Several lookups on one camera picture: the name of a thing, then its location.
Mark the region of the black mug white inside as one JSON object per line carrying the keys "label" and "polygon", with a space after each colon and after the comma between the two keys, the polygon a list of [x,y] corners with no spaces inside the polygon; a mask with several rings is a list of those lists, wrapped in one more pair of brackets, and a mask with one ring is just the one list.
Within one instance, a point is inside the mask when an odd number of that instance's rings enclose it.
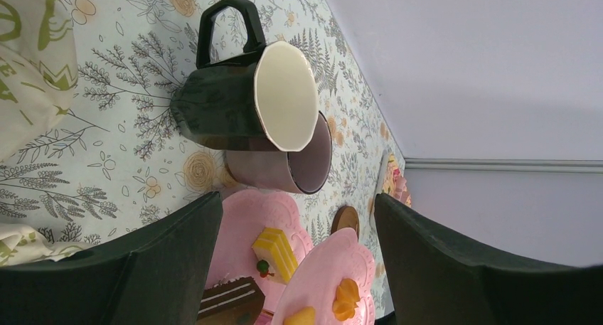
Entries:
{"label": "black mug white inside", "polygon": [[[238,10],[247,31],[240,55],[211,62],[215,17]],[[196,70],[172,97],[171,113],[184,137],[216,150],[301,151],[319,114],[310,62],[286,41],[267,43],[256,6],[220,0],[200,21]]]}

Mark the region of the floral yellow tray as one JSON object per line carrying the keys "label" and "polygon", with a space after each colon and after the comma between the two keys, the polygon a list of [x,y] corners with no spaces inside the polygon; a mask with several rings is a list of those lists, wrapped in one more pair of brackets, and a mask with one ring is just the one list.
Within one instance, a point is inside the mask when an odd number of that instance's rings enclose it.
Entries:
{"label": "floral yellow tray", "polygon": [[412,206],[411,194],[407,188],[407,180],[402,174],[402,169],[398,165],[395,155],[388,150],[383,151],[378,179],[369,203],[369,221],[373,228],[375,227],[375,197],[380,193],[392,196],[408,207]]}

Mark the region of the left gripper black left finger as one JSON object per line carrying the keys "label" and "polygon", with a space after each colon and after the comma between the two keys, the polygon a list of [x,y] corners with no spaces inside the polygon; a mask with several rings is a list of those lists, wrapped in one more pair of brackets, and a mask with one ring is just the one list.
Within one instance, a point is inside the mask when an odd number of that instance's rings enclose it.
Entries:
{"label": "left gripper black left finger", "polygon": [[207,193],[54,262],[1,269],[2,324],[194,324],[223,216]]}

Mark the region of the orange flower cookie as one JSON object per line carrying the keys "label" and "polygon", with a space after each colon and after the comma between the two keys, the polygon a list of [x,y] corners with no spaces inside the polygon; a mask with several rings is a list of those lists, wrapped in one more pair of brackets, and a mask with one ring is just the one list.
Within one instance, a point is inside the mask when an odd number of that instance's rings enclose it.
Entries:
{"label": "orange flower cookie", "polygon": [[357,283],[350,278],[341,280],[336,288],[332,312],[338,321],[352,319],[356,315],[356,308],[360,301]]}

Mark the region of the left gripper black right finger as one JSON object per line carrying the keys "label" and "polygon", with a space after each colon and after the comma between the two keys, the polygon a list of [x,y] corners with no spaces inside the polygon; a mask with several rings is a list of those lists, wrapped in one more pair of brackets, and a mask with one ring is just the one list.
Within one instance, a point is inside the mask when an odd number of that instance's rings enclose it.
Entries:
{"label": "left gripper black right finger", "polygon": [[374,217],[393,310],[379,324],[601,324],[602,266],[480,243],[380,193]]}

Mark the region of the orange fish shaped cookie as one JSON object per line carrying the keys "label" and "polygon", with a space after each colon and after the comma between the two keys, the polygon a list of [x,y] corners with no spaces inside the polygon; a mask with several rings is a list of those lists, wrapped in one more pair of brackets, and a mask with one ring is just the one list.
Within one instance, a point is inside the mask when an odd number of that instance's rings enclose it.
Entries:
{"label": "orange fish shaped cookie", "polygon": [[315,325],[316,310],[313,307],[304,307],[294,314],[287,316],[284,325]]}

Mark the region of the brown wooden saucer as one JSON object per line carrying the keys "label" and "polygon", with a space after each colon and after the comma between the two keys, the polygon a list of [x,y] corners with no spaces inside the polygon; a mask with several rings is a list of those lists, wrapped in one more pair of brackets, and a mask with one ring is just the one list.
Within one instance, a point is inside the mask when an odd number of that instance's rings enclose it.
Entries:
{"label": "brown wooden saucer", "polygon": [[356,237],[360,237],[360,219],[357,210],[352,206],[342,206],[336,211],[331,223],[330,234],[332,235],[344,228],[353,229]]}

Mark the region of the dark purple cup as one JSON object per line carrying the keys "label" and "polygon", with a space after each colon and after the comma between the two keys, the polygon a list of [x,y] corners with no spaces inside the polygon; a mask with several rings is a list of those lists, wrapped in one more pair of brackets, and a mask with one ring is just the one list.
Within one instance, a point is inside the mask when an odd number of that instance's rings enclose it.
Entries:
{"label": "dark purple cup", "polygon": [[326,183],[332,154],[331,132],[320,112],[314,135],[301,151],[227,151],[225,161],[239,183],[311,195]]}

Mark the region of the yellow cake slice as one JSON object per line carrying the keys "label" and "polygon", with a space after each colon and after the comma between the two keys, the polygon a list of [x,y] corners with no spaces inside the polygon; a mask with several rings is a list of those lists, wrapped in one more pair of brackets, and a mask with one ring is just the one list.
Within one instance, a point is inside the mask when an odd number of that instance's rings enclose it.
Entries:
{"label": "yellow cake slice", "polygon": [[289,240],[279,228],[264,228],[252,244],[260,277],[279,284],[288,284],[298,268]]}

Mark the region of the chocolate cake slice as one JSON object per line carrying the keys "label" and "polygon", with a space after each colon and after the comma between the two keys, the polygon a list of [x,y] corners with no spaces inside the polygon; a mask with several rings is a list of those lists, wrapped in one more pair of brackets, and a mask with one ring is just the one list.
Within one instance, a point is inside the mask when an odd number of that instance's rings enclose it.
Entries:
{"label": "chocolate cake slice", "polygon": [[239,277],[203,291],[196,324],[254,324],[265,294],[253,277]]}

